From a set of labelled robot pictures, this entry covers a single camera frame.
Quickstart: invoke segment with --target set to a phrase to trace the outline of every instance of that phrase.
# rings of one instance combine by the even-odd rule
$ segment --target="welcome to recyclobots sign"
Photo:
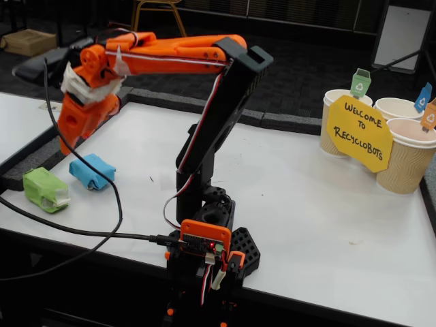
[[[330,106],[327,131],[338,150],[362,162],[370,171],[388,167],[394,138],[376,109],[343,95]]]

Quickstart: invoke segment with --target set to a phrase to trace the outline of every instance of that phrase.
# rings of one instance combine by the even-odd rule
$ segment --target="white tabletop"
[[[38,108],[45,102],[0,93],[0,165],[52,126],[47,111]]]
[[[116,167],[120,232],[168,234],[164,202],[175,192],[175,160],[198,115],[129,103],[78,148]],[[236,200],[234,227],[249,229],[260,267],[245,287],[409,326],[436,326],[436,238],[420,192],[396,196],[348,159],[325,156],[319,137],[237,124],[215,157],[213,184]],[[68,173],[70,155],[51,171],[69,185],[70,206],[45,214],[21,192],[2,196],[63,225],[110,231],[110,187],[88,191]],[[175,200],[167,215],[175,221]],[[92,247],[0,207],[0,228]],[[105,253],[166,266],[163,247],[112,239]]]

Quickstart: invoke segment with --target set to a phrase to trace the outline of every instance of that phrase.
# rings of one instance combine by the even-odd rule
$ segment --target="black mat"
[[[46,20],[30,19],[29,28],[56,32],[56,25]],[[0,23],[0,33],[8,30]],[[156,27],[158,37],[177,36],[174,27]],[[220,29],[188,28],[190,35],[223,33]],[[64,24],[64,39],[72,40],[80,33],[80,25]],[[322,99],[325,92],[338,88],[351,79],[358,67],[371,69],[371,50],[347,49],[336,46],[320,46],[302,42],[279,40],[271,37],[243,34],[248,45],[258,45],[269,52],[275,62],[254,93],[247,108],[258,112],[291,114],[303,117],[321,118]],[[30,97],[44,97],[44,90],[23,84],[11,76],[10,71],[26,57],[0,52],[0,91]],[[208,75],[146,75],[129,77],[124,85],[148,89],[196,99],[207,99],[214,77]],[[419,91],[412,90],[414,77],[405,74],[380,72],[373,76],[368,95],[377,100],[380,97],[401,97],[415,100]],[[50,90],[54,100],[61,100],[58,90]]]

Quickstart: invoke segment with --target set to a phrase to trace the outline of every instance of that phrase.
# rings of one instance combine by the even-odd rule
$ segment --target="paper cup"
[[[321,124],[321,150],[323,152],[334,155],[338,158],[345,158],[347,155],[345,153],[340,152],[337,147],[334,145],[332,139],[327,133],[327,120],[328,120],[328,111],[330,109],[330,105],[338,100],[342,95],[349,95],[352,97],[353,95],[349,92],[349,90],[331,90],[327,92],[324,96],[324,107],[322,109],[322,124]],[[365,95],[360,98],[360,101],[368,106],[373,105],[373,100]]]
[[[386,119],[408,118],[421,120],[424,111],[418,112],[415,103],[395,97],[384,97],[375,102],[374,108]]]
[[[436,131],[422,130],[419,121],[395,118],[388,121],[394,136],[388,169],[377,173],[377,183],[397,194],[413,193],[436,152]]]

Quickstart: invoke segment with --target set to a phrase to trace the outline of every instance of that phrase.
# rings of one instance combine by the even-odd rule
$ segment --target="recycling symbol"
[[[428,121],[429,123],[432,123],[433,121],[435,121],[435,114],[429,114],[429,115],[427,116],[427,121]]]

